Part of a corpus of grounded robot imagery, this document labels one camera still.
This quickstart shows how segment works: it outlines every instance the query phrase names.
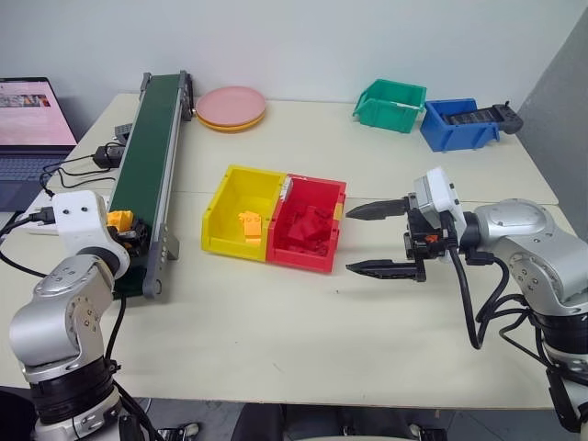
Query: white wall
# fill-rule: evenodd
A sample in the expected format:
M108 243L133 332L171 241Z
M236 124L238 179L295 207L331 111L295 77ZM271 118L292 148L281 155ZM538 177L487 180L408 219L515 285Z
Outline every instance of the white wall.
M0 75L47 75L77 131L141 73L198 93L354 101L373 79L518 108L586 0L0 0Z

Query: floor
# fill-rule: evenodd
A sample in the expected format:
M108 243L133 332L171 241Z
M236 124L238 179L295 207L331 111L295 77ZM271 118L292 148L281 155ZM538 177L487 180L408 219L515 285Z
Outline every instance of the floor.
M21 396L28 390L0 388ZM178 427L197 422L197 441L230 441L243 405L224 401L137 399L156 428ZM340 435L341 414L354 421L361 435L410 436L408 425L444 428L448 441L578 441L578 436L560 427L555 413L545 411L453 411L434 409L389 409L367 407L288 406L288 431L284 439Z

